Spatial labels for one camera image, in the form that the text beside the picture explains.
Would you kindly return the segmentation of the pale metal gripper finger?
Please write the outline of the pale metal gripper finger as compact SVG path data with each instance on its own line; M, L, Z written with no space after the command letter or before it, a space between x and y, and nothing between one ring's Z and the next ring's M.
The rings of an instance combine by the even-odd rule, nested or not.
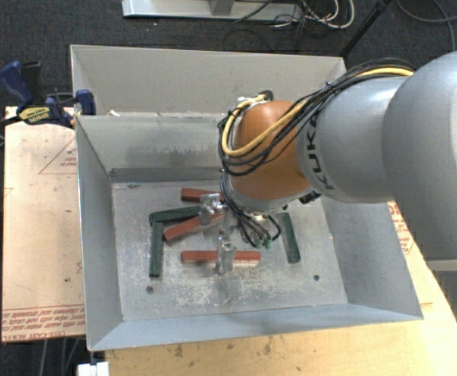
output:
M217 258L214 272L217 276L225 275L233 270L236 247L232 243L231 233L220 230L217 246Z
M213 216L225 213L225 204L220 193L204 193L200 195L200 225L207 226L211 223Z

